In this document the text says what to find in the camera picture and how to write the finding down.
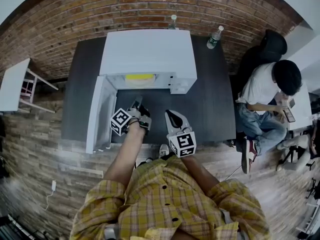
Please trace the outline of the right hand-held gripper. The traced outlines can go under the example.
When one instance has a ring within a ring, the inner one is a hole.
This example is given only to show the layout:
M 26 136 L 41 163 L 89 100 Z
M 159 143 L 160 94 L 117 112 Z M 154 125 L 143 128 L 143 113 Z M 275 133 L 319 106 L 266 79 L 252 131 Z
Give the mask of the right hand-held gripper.
M 167 109 L 164 115 L 169 147 L 178 158 L 194 155 L 196 152 L 196 137 L 188 119 L 181 113 L 170 109 Z

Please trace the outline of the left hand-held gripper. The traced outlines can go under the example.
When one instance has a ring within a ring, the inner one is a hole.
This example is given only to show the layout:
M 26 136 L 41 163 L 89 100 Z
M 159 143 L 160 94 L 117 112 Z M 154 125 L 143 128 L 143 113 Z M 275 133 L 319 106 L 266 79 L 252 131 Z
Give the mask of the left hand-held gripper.
M 142 105 L 142 96 L 138 95 L 128 110 L 119 108 L 110 119 L 110 128 L 118 135 L 126 134 L 132 123 L 138 122 L 139 126 L 150 131 L 152 119 L 150 113 Z

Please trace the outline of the white round plate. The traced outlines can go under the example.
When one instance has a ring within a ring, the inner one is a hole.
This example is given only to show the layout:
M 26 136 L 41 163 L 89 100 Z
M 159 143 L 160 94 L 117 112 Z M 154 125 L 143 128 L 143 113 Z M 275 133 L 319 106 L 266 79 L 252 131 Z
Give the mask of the white round plate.
M 138 80 L 127 80 L 125 77 L 125 84 L 127 86 L 130 87 L 148 87 L 148 86 L 152 86 L 154 84 L 156 80 L 156 76 L 154 75 L 153 79 L 149 79 L 149 80 L 142 80 L 142 81 L 138 81 Z

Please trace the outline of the yellow corn cob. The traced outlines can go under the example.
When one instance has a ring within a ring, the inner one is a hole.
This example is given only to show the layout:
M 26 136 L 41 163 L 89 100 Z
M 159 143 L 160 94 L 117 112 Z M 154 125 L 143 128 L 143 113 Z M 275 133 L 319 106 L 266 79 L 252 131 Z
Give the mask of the yellow corn cob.
M 152 80 L 155 77 L 154 74 L 126 74 L 125 78 L 128 81 L 146 81 Z

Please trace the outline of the white microwave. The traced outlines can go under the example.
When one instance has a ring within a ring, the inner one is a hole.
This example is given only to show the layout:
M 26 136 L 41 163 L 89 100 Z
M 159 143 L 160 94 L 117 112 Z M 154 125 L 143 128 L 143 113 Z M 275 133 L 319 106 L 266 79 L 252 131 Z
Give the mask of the white microwave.
M 151 86 L 127 86 L 128 74 L 154 74 Z M 140 29 L 111 32 L 104 44 L 88 119 L 86 152 L 109 148 L 111 116 L 118 90 L 168 89 L 185 95 L 197 80 L 191 34 L 188 30 Z

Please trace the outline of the person's right forearm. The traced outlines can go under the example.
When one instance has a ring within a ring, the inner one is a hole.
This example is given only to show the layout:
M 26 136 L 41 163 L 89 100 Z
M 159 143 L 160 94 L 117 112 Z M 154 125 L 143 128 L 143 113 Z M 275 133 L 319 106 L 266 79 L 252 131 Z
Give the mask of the person's right forearm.
M 180 158 L 202 191 L 209 197 L 213 187 L 220 181 L 214 177 L 193 155 Z

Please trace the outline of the person's left forearm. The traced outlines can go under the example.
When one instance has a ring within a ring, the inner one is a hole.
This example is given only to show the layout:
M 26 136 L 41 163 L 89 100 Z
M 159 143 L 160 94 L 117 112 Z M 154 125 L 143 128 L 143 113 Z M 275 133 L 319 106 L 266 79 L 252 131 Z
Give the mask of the person's left forearm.
M 121 183 L 124 189 L 127 189 L 145 133 L 146 131 L 140 127 L 138 122 L 133 122 L 129 126 L 116 158 L 104 174 L 105 180 Z

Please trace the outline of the person's white shoe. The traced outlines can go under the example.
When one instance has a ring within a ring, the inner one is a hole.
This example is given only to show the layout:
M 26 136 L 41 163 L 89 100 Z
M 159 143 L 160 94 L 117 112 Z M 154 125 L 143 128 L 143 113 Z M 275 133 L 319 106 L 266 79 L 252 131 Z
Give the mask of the person's white shoe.
M 159 148 L 159 158 L 170 154 L 170 150 L 167 144 L 162 144 Z

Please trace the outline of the dark table with white legs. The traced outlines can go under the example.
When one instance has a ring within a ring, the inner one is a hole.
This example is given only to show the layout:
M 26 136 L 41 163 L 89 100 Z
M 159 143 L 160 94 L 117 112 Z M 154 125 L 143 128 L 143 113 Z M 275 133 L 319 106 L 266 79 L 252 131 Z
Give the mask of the dark table with white legs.
M 152 123 L 146 144 L 167 142 L 165 110 L 184 115 L 198 145 L 221 142 L 236 136 L 234 102 L 227 63 L 218 44 L 207 48 L 207 38 L 191 37 L 197 79 L 186 94 L 170 94 L 167 89 L 120 90 L 116 108 L 126 109 L 137 96 L 149 110 Z M 63 101 L 61 138 L 86 142 L 92 98 L 106 39 L 80 41 L 71 63 Z

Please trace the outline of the yellow plaid shirt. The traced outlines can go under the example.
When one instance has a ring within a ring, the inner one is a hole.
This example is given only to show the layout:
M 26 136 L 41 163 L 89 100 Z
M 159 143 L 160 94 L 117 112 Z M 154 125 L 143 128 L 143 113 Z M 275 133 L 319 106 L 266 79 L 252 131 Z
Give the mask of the yellow plaid shirt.
M 104 179 L 86 195 L 70 240 L 105 240 L 116 224 L 122 240 L 170 240 L 182 230 L 198 240 L 270 240 L 260 203 L 236 179 L 201 190 L 173 156 L 143 164 L 128 186 Z

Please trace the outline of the clear plastic bottle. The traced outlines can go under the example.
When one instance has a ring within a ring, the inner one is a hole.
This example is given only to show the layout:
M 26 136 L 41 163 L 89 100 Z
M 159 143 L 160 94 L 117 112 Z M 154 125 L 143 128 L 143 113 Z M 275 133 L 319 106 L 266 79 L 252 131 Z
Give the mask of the clear plastic bottle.
M 175 14 L 171 15 L 171 22 L 168 24 L 168 29 L 169 30 L 175 30 L 176 29 L 176 20 L 177 20 L 177 16 Z

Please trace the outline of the green label water bottle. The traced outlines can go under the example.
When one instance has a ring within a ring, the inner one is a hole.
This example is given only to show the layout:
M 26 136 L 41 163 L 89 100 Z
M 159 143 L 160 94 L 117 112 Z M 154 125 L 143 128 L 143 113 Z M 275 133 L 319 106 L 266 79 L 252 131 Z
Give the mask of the green label water bottle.
M 218 43 L 218 41 L 220 41 L 221 36 L 222 36 L 222 32 L 224 30 L 224 27 L 222 25 L 220 25 L 218 27 L 218 30 L 213 32 L 210 36 L 210 38 L 208 39 L 206 46 L 209 49 L 214 49 Z

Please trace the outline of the black tripod stand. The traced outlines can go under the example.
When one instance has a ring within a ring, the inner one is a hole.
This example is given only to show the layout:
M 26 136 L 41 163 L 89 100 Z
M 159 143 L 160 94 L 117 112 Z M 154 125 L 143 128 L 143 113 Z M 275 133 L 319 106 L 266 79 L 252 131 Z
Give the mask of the black tripod stand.
M 294 152 L 296 152 L 298 150 L 298 147 L 296 146 L 296 145 L 294 145 L 294 146 L 291 146 L 290 148 L 289 148 L 289 151 L 288 151 L 288 153 L 286 154 L 286 156 L 283 158 L 283 159 L 280 159 L 279 160 L 279 162 L 278 162 L 278 164 L 279 165 L 282 165 L 282 164 L 284 164 L 285 162 L 290 162 L 290 163 L 292 163 L 293 162 L 293 160 L 294 160 Z

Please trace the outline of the black office chair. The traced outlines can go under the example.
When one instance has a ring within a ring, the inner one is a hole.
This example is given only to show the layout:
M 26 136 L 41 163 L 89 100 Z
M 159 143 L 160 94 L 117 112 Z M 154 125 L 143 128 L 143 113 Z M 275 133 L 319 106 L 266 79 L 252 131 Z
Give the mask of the black office chair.
M 236 96 L 246 85 L 253 71 L 263 65 L 278 62 L 287 52 L 285 38 L 267 29 L 259 45 L 251 47 L 243 55 L 236 76 L 232 79 L 232 92 Z

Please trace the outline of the white side table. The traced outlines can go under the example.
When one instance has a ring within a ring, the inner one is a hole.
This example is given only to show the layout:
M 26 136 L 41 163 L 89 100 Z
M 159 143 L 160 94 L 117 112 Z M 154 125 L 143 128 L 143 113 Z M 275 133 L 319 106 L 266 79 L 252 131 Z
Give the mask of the white side table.
M 30 60 L 27 58 L 5 71 L 0 87 L 0 112 L 18 110 L 21 89 Z

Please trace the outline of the white desk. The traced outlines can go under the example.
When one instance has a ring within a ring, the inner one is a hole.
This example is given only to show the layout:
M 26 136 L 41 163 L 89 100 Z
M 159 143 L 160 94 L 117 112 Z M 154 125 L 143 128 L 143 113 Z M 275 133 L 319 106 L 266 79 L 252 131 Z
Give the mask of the white desk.
M 288 122 L 287 129 L 294 131 L 312 125 L 309 93 L 320 90 L 320 51 L 318 45 L 308 44 L 293 54 L 289 60 L 296 63 L 302 76 L 302 87 L 293 96 L 295 105 L 290 109 L 295 122 Z

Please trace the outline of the white metal rack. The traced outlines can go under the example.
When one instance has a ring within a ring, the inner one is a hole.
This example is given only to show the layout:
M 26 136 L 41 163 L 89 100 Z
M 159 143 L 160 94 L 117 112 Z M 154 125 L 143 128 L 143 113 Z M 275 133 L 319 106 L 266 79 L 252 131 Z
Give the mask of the white metal rack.
M 307 235 L 313 235 L 320 227 L 320 199 L 315 203 L 306 203 L 306 213 L 295 229 Z

